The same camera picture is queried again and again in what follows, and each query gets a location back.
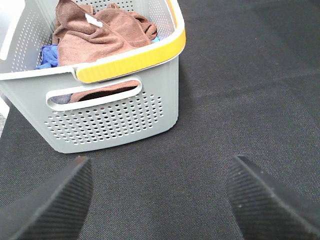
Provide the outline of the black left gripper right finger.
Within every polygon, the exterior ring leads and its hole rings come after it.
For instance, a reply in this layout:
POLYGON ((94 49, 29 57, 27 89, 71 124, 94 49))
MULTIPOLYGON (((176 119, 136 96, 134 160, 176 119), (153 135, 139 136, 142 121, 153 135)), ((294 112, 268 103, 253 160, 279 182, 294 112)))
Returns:
POLYGON ((245 156, 229 162, 227 195, 246 240, 318 240, 320 205, 279 182, 245 156))

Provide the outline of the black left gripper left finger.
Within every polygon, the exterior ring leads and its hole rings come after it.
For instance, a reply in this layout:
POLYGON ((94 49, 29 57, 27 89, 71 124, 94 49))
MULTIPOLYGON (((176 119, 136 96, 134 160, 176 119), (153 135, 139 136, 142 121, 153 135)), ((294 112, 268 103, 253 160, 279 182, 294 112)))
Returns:
POLYGON ((76 240, 92 195, 91 161, 79 156, 38 188, 0 210, 0 238, 76 240))

